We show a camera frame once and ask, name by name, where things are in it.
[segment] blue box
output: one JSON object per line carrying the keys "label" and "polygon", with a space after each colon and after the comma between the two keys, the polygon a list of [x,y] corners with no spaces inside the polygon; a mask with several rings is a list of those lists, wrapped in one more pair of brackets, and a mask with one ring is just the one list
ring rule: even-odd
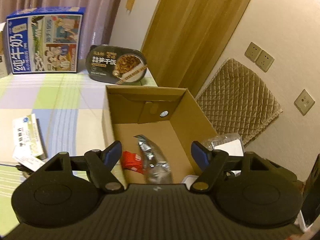
{"label": "blue box", "polygon": [[7,16],[12,73],[76,73],[84,11],[83,7],[45,7]]}

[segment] diamond quilted pattern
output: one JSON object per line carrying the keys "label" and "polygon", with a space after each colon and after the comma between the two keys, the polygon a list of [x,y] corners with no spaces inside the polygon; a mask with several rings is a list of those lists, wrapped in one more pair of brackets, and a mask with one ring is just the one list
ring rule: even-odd
{"label": "diamond quilted pattern", "polygon": [[197,102],[218,134],[237,132],[244,144],[282,113],[261,78],[233,58],[221,66]]}

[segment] blue logo on medicine box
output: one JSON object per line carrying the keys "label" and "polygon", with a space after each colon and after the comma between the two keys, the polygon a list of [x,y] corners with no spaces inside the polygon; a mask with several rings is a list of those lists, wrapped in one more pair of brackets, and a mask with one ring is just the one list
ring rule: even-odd
{"label": "blue logo on medicine box", "polygon": [[12,72],[31,72],[28,50],[28,17],[8,19],[7,25]]}

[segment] double wall outlet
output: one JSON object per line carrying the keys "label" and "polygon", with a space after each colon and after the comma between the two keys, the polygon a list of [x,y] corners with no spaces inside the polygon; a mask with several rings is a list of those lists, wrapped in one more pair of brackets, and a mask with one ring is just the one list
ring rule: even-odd
{"label": "double wall outlet", "polygon": [[309,93],[304,89],[301,92],[301,94],[298,96],[298,98],[295,100],[294,104],[299,109],[302,115],[306,115],[306,113],[315,104],[315,101],[309,95]]}
{"label": "double wall outlet", "polygon": [[252,62],[256,62],[261,52],[262,49],[253,42],[251,42],[244,55]]}
{"label": "double wall outlet", "polygon": [[275,59],[263,50],[256,61],[256,65],[267,72],[274,61]]}

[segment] red wrapper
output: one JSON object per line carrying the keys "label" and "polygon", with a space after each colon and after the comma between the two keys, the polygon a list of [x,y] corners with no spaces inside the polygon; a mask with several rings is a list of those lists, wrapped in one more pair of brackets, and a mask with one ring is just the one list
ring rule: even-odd
{"label": "red wrapper", "polygon": [[122,168],[143,174],[141,156],[135,153],[124,151],[122,153]]}

